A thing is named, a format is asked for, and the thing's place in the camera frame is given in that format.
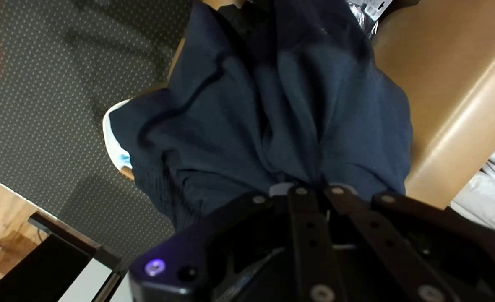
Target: gray carpet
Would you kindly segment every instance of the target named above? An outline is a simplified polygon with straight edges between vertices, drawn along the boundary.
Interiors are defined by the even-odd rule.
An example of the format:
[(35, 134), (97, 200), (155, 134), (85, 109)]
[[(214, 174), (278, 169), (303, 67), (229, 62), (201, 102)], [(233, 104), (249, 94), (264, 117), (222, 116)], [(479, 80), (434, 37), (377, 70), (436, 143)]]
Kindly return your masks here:
[(0, 2), (0, 183), (127, 262), (172, 230), (108, 163), (100, 117), (164, 80), (189, 5)]

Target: purple light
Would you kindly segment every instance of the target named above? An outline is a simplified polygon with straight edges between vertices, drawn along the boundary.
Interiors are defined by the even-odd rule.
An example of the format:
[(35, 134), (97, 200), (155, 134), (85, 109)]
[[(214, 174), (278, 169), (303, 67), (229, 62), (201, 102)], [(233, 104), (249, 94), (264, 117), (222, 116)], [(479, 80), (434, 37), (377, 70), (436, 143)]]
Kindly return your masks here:
[(154, 258), (145, 263), (144, 270), (149, 277), (155, 277), (165, 270), (165, 263), (160, 258)]

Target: screw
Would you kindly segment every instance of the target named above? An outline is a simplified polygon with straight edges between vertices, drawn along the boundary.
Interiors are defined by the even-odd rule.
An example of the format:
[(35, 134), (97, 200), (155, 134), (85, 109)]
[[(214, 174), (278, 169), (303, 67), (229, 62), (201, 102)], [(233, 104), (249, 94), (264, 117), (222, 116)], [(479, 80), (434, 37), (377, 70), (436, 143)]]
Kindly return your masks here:
[(305, 188), (295, 188), (295, 193), (300, 195), (300, 196), (308, 195), (308, 191)]
[(316, 283), (310, 290), (313, 302), (333, 302), (333, 290), (323, 283)]
[(382, 196), (380, 196), (380, 201), (382, 201), (382, 203), (395, 203), (395, 198), (390, 196), (390, 195), (382, 195)]
[(256, 196), (251, 198), (251, 201), (253, 201), (254, 205), (261, 205), (261, 203), (264, 203), (264, 196), (256, 195)]
[(332, 191), (332, 195), (343, 195), (345, 193), (342, 188), (332, 188), (330, 191)]
[(160, 258), (150, 260), (144, 267), (149, 277), (155, 277), (165, 270), (165, 263)]
[(436, 287), (431, 287), (431, 285), (425, 285), (425, 283), (417, 287), (417, 295), (424, 302), (444, 302), (444, 294), (441, 290), (437, 290)]

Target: wooden floor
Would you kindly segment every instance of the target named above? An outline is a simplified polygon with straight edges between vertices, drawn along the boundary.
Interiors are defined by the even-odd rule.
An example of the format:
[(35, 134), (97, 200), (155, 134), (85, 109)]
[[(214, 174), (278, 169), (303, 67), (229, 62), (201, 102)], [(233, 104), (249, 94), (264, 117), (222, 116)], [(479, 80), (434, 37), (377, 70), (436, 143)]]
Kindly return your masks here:
[(26, 223), (35, 210), (0, 184), (0, 278), (38, 245), (40, 236), (45, 236)]

